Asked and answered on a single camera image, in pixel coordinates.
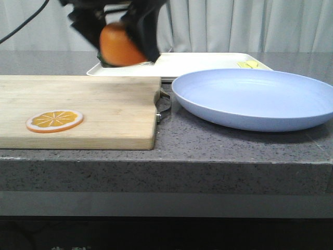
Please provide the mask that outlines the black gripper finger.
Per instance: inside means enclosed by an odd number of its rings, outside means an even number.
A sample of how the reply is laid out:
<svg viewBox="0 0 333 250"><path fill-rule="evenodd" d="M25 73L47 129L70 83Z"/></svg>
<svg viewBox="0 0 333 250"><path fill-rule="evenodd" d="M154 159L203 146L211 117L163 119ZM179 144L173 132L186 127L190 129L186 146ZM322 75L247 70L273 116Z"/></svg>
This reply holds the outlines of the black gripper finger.
<svg viewBox="0 0 333 250"><path fill-rule="evenodd" d="M156 62L160 56L157 46L157 22L165 0L131 1L121 17L130 39L144 54L147 61Z"/></svg>
<svg viewBox="0 0 333 250"><path fill-rule="evenodd" d="M68 15L72 21L71 26L98 51L100 51L100 34L106 26L104 7L100 5L84 8L74 5L73 11Z"/></svg>

